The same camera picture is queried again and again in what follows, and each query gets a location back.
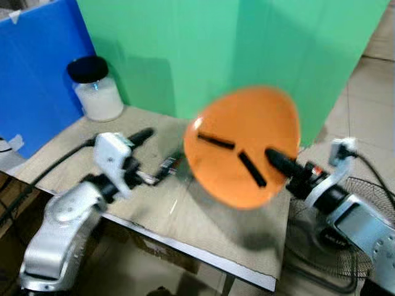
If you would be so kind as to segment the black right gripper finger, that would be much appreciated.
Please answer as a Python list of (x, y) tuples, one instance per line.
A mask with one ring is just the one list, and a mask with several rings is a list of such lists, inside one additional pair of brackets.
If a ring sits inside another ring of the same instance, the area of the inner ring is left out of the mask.
[(299, 164), (296, 158), (286, 155), (274, 147), (265, 150), (265, 156), (274, 169), (277, 169), (285, 178), (293, 178), (302, 173), (304, 166)]

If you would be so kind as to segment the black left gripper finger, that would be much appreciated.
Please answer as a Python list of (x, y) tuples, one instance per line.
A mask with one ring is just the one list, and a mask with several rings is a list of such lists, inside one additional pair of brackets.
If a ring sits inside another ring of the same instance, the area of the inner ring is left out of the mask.
[(153, 175), (153, 181), (151, 186), (158, 186), (163, 180), (168, 178), (169, 176), (174, 175), (178, 171), (178, 167), (180, 166), (180, 162), (185, 158), (183, 153), (172, 153), (167, 156), (160, 163), (160, 168), (158, 172)]
[(130, 147), (142, 146), (144, 142), (147, 141), (151, 136), (155, 135), (156, 130), (153, 127), (147, 127), (133, 133), (129, 136), (128, 141), (130, 142)]

